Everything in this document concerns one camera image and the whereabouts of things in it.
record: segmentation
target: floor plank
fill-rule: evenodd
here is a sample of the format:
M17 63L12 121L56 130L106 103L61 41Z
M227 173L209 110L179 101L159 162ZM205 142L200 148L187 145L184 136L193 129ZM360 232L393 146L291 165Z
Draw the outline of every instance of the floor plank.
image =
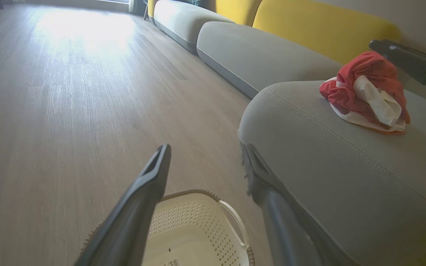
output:
M172 146L166 192L203 188L243 217L237 130L249 99L152 23L127 13L14 4L0 10L0 265L72 265L154 150Z

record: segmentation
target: sofa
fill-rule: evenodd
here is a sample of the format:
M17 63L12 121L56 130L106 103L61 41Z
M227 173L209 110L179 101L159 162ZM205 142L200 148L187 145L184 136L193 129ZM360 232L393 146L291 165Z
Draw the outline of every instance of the sofa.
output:
M166 34L252 98L252 143L344 254L344 265L406 265L426 254L426 100L406 92L412 124L384 136L341 120L318 92L391 22L311 0L149 0Z

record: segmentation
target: yellow sofa backrest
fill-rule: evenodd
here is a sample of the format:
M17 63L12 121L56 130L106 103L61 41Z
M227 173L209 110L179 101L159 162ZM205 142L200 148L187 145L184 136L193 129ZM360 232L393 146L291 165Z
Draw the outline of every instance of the yellow sofa backrest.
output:
M399 28L388 20L311 0L262 0L253 27L341 64L368 51L373 39L401 37Z
M252 26L261 0L210 0L210 10L230 20Z

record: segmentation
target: gray fabric upholstery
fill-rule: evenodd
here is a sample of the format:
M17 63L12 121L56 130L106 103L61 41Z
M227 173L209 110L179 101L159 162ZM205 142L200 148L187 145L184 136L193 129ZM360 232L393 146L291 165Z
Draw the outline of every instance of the gray fabric upholstery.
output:
M279 82L329 79L341 68L294 42L232 23L205 23L196 47L200 58L250 97Z
M196 54L196 40L205 22L234 23L213 11L174 0L159 0L154 7L156 25L187 50Z
M244 112L252 143L331 239L363 266L426 253L426 100L406 92L412 123L387 136L340 119L323 81L262 90Z

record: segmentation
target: red fabric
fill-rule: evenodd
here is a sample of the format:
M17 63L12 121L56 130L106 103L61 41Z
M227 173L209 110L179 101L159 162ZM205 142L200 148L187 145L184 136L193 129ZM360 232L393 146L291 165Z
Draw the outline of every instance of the red fabric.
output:
M404 87L397 80L397 69L377 52L364 52L340 69L337 81L345 83L346 86L336 87L336 81L327 81L320 86L320 93L344 115L353 111L364 116L371 123L382 128L389 128L379 122L369 104L355 94L353 84L361 75L366 75L374 86L392 96L402 107L400 118L410 123Z

